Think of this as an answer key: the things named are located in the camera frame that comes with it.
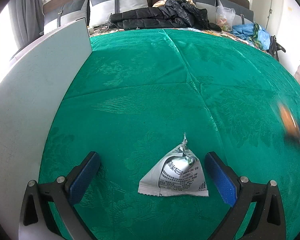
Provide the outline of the grey pillow far left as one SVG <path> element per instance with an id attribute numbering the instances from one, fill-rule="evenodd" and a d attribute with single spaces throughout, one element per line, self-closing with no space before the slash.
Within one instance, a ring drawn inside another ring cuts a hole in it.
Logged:
<path id="1" fill-rule="evenodd" d="M 89 24 L 89 0 L 72 0 L 44 14 L 44 35 L 72 21 L 85 18 Z"/>

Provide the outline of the orange sausage snack packet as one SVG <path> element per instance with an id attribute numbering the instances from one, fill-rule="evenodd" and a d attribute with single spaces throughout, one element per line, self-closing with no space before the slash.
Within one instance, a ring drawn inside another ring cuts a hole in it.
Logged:
<path id="1" fill-rule="evenodd" d="M 300 128 L 288 107 L 283 104 L 279 104 L 279 111 L 287 134 L 295 138 L 300 138 Z"/>

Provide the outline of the blue cloth pile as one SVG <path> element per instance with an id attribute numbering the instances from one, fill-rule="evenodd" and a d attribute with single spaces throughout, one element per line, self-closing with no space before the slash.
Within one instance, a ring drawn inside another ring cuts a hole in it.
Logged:
<path id="1" fill-rule="evenodd" d="M 260 50 L 268 50 L 270 47 L 270 34 L 257 23 L 233 25 L 230 33 Z"/>

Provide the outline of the grey pillow far right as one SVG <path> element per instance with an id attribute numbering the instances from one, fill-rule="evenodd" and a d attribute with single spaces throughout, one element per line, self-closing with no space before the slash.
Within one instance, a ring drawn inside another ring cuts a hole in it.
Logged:
<path id="1" fill-rule="evenodd" d="M 251 24 L 254 22 L 254 12 L 229 0 L 217 0 L 217 5 L 235 10 L 232 25 Z"/>

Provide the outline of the black puffer jacket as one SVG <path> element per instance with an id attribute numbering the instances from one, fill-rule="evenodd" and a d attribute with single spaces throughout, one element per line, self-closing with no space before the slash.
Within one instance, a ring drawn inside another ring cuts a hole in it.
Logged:
<path id="1" fill-rule="evenodd" d="M 198 9 L 187 0 L 166 0 L 159 7 L 134 9 L 109 16 L 109 28 L 123 30 L 194 28 L 221 32 L 218 25 L 208 19 L 206 9 Z"/>

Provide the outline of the white cardboard box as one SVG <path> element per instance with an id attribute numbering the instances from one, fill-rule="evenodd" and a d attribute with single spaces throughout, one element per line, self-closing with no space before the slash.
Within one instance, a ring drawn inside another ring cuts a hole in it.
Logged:
<path id="1" fill-rule="evenodd" d="M 55 114 L 91 52 L 86 21 L 70 22 L 23 49 L 0 83 L 0 225 L 11 239 Z"/>

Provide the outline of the silver triangular snack packet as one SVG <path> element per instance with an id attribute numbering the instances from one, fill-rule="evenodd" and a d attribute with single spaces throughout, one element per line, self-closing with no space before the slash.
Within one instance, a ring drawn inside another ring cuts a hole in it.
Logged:
<path id="1" fill-rule="evenodd" d="M 186 137 L 143 176 L 138 193 L 157 197 L 209 195 L 201 162 L 187 147 Z"/>

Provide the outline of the green satin tablecloth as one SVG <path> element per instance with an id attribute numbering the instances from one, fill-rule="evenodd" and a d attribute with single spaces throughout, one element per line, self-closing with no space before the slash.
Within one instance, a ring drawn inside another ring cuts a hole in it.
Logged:
<path id="1" fill-rule="evenodd" d="M 228 38 L 148 29 L 92 37 L 92 54 L 52 123 L 39 181 L 66 175 L 90 151 L 101 168 L 76 206 L 98 239 L 207 239 L 227 213 L 208 197 L 138 193 L 141 178 L 187 138 L 239 176 L 275 180 L 288 239 L 300 231 L 300 144 L 278 105 L 300 120 L 300 86 L 274 58 Z"/>

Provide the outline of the clear plastic bag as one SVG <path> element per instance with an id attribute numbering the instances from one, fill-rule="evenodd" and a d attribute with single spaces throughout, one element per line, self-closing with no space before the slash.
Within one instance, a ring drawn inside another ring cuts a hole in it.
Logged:
<path id="1" fill-rule="evenodd" d="M 233 8 L 223 6 L 216 7 L 216 24 L 222 31 L 232 31 L 232 23 L 235 16 L 236 12 Z"/>

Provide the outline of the grey pillow centre left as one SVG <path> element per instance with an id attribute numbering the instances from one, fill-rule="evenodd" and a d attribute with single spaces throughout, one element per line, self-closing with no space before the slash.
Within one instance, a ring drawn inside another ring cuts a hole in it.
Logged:
<path id="1" fill-rule="evenodd" d="M 147 8 L 147 0 L 89 0 L 91 27 L 107 23 L 111 14 Z"/>

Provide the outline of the grey curtain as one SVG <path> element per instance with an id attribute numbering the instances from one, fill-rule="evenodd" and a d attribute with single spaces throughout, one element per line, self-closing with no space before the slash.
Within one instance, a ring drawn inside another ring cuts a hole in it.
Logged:
<path id="1" fill-rule="evenodd" d="M 42 0 L 10 0 L 8 9 L 18 49 L 32 43 L 43 33 Z"/>

